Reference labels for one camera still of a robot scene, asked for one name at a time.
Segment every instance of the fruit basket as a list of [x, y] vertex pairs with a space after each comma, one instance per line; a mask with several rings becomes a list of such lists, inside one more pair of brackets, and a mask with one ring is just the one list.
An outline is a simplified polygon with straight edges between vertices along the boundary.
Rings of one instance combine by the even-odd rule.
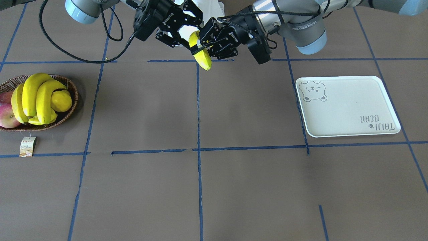
[[[14, 77], [4, 83], [2, 83], [0, 85], [0, 93], [4, 93], [4, 92], [8, 92], [8, 91], [12, 91], [14, 90], [19, 84], [24, 83], [28, 77], [30, 77], [31, 75], [21, 75], [21, 76], [17, 76]], [[76, 86], [73, 84], [73, 82], [63, 76], [60, 75], [50, 75], [53, 79], [58, 80], [59, 82], [61, 82], [62, 84], [64, 84], [67, 87], [67, 90], [70, 92], [71, 94], [71, 101], [72, 101], [72, 105], [71, 108], [66, 111], [66, 112], [60, 112], [58, 113], [58, 117], [56, 118], [56, 121], [51, 123], [51, 124], [47, 124], [47, 125], [43, 125], [43, 126], [38, 126], [38, 125], [32, 125], [32, 124], [22, 124], [18, 127], [15, 128], [4, 128], [0, 126], [0, 130], [2, 131], [7, 131], [7, 132], [11, 132], [11, 131], [40, 131], [40, 130], [48, 130], [48, 129], [52, 129], [60, 124], [62, 124], [64, 121], [66, 121], [70, 115], [73, 113], [73, 111], [76, 109], [77, 106], [77, 102], [78, 102], [78, 92], [76, 89]]]

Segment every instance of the banana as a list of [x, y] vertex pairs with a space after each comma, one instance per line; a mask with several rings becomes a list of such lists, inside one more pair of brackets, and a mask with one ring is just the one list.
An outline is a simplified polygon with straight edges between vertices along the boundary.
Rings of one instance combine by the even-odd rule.
[[[57, 117], [58, 117], [58, 115], [56, 114], [56, 112], [54, 111], [54, 109], [51, 108], [51, 121], [49, 122], [49, 124], [55, 122]], [[29, 119], [28, 123], [33, 124], [33, 125], [37, 125], [37, 126], [42, 126], [43, 125], [42, 123], [40, 123], [40, 121], [37, 118], [37, 116]]]
[[28, 77], [22, 90], [22, 109], [28, 117], [36, 115], [36, 96], [40, 85], [48, 80], [53, 80], [48, 74], [37, 73]]
[[66, 90], [67, 87], [57, 80], [48, 80], [40, 85], [36, 97], [37, 118], [42, 124], [49, 124], [51, 120], [51, 96], [55, 90]]
[[[189, 46], [193, 47], [198, 44], [199, 30], [193, 32], [189, 37]], [[206, 49], [203, 49], [196, 54], [193, 55], [195, 57], [196, 62], [205, 70], [211, 69], [211, 58]]]
[[22, 89], [24, 88], [24, 83], [18, 85], [15, 88], [12, 94], [12, 110], [15, 118], [22, 124], [28, 122], [28, 117], [25, 115], [22, 109]]

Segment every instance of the white tray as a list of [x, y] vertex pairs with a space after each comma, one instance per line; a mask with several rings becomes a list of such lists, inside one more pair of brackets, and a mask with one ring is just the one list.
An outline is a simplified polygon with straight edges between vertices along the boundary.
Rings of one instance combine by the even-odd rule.
[[297, 94], [313, 137], [396, 134], [401, 126], [376, 76], [299, 78]]

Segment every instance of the apple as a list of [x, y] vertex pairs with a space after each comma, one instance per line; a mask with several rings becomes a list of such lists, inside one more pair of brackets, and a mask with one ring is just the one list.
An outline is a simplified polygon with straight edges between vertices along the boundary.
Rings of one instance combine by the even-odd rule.
[[5, 93], [0, 93], [0, 106], [11, 103], [13, 90]]
[[7, 103], [0, 106], [0, 126], [4, 128], [15, 128], [21, 125], [15, 118], [12, 110], [12, 104]]

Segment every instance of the paper tag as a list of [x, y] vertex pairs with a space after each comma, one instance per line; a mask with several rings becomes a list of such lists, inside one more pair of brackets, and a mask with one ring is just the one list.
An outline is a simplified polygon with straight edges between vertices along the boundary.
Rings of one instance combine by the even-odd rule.
[[21, 141], [19, 157], [32, 157], [35, 143], [36, 137], [24, 137]]

